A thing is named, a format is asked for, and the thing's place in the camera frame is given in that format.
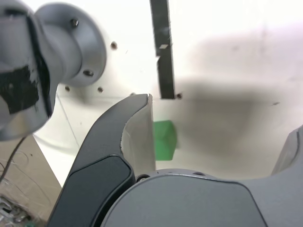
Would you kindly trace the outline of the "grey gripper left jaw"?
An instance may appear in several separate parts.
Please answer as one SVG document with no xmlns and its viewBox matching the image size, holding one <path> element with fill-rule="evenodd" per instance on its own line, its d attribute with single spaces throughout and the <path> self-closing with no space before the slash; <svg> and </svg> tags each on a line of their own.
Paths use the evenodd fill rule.
<svg viewBox="0 0 303 227">
<path fill-rule="evenodd" d="M 152 96 L 129 96 L 86 135 L 48 219 L 49 227 L 98 227 L 113 203 L 156 168 Z"/>
</svg>

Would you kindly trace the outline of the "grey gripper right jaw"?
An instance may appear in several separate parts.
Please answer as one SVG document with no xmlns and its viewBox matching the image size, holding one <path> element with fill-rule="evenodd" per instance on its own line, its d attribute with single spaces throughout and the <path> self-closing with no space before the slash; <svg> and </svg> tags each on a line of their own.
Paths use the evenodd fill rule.
<svg viewBox="0 0 303 227">
<path fill-rule="evenodd" d="M 104 227 L 300 227 L 303 224 L 303 130 L 282 149 L 293 160 L 259 179 L 227 181 L 165 173 L 127 190 L 106 214 Z"/>
</svg>

